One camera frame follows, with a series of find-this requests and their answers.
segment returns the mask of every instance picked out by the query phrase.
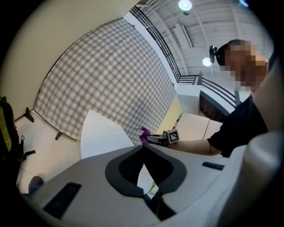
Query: yellow strap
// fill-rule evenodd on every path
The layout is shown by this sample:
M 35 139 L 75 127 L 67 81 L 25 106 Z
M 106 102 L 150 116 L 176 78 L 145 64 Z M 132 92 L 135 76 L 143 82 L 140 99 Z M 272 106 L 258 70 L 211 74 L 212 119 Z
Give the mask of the yellow strap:
M 7 149 L 8 149 L 8 151 L 10 151 L 11 147 L 12 147 L 12 142 L 11 142 L 11 138 L 10 138 L 7 126 L 6 126 L 3 107 L 1 107 L 1 106 L 0 106 L 0 129 L 1 129 L 1 133 L 3 135 L 3 138 L 5 140 Z

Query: black backpack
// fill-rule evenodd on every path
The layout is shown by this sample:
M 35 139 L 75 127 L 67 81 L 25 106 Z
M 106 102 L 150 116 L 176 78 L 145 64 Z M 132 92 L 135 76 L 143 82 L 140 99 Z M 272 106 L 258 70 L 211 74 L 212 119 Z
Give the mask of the black backpack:
M 24 153 L 24 136 L 19 143 L 13 111 L 6 97 L 0 100 L 0 134 L 0 165 L 16 180 L 21 162 L 35 150 Z

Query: black stand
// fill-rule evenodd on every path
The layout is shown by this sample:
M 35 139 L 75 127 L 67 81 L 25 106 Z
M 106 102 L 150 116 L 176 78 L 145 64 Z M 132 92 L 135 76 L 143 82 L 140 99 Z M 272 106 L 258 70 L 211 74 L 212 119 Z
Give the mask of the black stand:
M 24 114 L 24 116 L 29 119 L 32 123 L 35 122 L 34 118 L 32 117 L 30 110 L 28 109 L 28 107 L 26 108 L 26 113 Z
M 57 135 L 56 135 L 56 137 L 55 137 L 55 140 L 58 140 L 59 137 L 61 137 L 61 135 L 62 135 L 62 132 L 57 133 Z

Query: ceiling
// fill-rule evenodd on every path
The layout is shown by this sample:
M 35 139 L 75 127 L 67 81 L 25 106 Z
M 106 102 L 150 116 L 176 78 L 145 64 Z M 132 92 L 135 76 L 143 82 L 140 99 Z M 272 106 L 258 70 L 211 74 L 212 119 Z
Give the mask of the ceiling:
M 191 0 L 193 7 L 184 15 L 179 0 L 150 0 L 141 10 L 160 31 L 170 47 L 181 75 L 204 76 L 227 74 L 220 71 L 217 62 L 206 67 L 202 60 L 209 56 L 209 45 L 220 47 L 232 39 L 250 40 L 267 59 L 273 52 L 273 43 L 254 14 L 239 1 Z M 185 25 L 194 47 L 181 46 L 174 28 Z

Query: person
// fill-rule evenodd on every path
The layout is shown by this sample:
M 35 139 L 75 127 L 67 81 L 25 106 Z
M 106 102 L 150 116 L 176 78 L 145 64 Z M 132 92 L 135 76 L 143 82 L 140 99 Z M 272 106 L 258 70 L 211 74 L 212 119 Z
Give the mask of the person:
M 177 141 L 169 148 L 188 153 L 230 157 L 236 147 L 246 145 L 255 136 L 268 131 L 253 102 L 253 97 L 268 74 L 268 60 L 247 40 L 232 40 L 219 48 L 218 53 L 216 57 L 219 65 L 230 70 L 231 76 L 241 86 L 250 87 L 251 95 L 225 118 L 220 130 L 209 139 Z

